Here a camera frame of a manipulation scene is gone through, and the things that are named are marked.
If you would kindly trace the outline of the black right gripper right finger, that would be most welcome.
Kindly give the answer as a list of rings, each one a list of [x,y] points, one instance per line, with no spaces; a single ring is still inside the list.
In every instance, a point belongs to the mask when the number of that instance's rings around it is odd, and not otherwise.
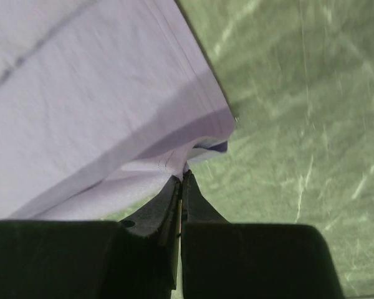
[[[228,222],[183,178],[185,298],[342,298],[322,234],[310,225]]]

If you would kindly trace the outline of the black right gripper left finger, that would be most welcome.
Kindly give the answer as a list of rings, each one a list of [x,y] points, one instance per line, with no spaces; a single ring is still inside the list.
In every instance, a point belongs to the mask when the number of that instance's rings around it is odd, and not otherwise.
[[[169,298],[178,178],[121,221],[0,221],[0,298]]]

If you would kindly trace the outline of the purple t shirt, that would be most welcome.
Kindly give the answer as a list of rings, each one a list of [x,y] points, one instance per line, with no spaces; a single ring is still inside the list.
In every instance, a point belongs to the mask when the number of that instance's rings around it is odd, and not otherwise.
[[[0,219],[106,216],[233,129],[174,1],[0,1]]]

